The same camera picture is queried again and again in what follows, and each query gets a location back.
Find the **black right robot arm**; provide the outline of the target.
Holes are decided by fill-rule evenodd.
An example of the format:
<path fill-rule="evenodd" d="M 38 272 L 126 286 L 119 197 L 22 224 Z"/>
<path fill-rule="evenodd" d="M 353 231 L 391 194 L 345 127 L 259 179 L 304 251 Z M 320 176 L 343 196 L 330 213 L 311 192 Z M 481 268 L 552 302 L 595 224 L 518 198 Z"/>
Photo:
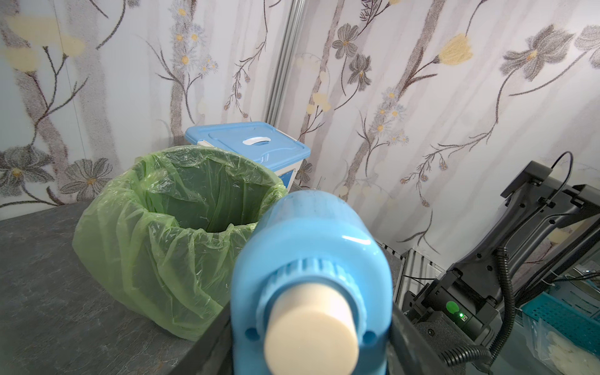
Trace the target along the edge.
<path fill-rule="evenodd" d="M 599 239 L 599 190 L 556 180 L 550 167 L 530 162 L 502 197 L 506 211 L 474 249 L 405 296 L 403 312 L 423 338 L 420 362 L 426 374 L 463 374 L 468 364 L 491 373 L 517 310 Z M 517 272 L 554 230 L 585 220 L 589 228 L 514 286 Z"/>

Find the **blue sharpener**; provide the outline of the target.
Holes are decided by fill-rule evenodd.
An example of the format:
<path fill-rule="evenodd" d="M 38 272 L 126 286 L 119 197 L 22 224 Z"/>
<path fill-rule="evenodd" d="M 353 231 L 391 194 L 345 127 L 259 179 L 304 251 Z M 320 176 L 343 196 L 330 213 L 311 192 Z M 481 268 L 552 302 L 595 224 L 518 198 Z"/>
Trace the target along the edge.
<path fill-rule="evenodd" d="M 234 267 L 234 373 L 385 373 L 392 292 L 384 253 L 346 202 L 285 196 Z"/>

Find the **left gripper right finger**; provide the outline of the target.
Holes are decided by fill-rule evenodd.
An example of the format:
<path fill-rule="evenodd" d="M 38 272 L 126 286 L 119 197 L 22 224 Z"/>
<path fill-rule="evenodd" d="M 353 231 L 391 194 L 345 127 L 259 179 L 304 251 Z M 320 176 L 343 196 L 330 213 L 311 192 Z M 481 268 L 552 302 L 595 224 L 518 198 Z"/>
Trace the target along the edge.
<path fill-rule="evenodd" d="M 452 374 L 396 305 L 392 305 L 386 354 L 387 374 Z"/>

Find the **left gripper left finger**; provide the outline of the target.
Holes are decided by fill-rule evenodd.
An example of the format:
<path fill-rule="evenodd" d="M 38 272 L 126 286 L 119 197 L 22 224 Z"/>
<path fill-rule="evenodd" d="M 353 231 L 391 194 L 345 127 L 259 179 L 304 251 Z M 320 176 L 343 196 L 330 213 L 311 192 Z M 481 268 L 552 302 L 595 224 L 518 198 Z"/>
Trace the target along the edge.
<path fill-rule="evenodd" d="M 227 304 L 169 375 L 232 375 L 233 333 Z"/>

